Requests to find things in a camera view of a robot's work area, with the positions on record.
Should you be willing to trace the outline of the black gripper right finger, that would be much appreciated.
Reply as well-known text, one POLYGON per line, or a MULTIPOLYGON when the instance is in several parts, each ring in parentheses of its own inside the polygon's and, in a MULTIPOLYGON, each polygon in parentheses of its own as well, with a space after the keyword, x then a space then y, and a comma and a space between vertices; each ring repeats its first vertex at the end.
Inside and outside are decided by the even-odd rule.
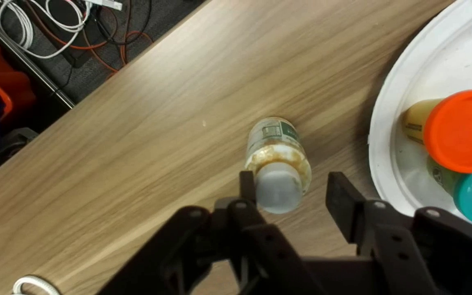
POLYGON ((410 217, 328 176, 327 208, 356 254, 330 267, 333 295, 472 295, 472 225, 425 207, 410 217))

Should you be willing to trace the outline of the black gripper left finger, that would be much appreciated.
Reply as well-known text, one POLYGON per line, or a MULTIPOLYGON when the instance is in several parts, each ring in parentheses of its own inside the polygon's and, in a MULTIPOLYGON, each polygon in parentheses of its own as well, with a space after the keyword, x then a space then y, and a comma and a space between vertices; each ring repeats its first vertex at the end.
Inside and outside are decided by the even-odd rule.
POLYGON ((192 295, 215 263, 228 261, 238 295, 325 295, 281 230, 256 207, 255 174, 214 210, 179 208, 97 295, 192 295))

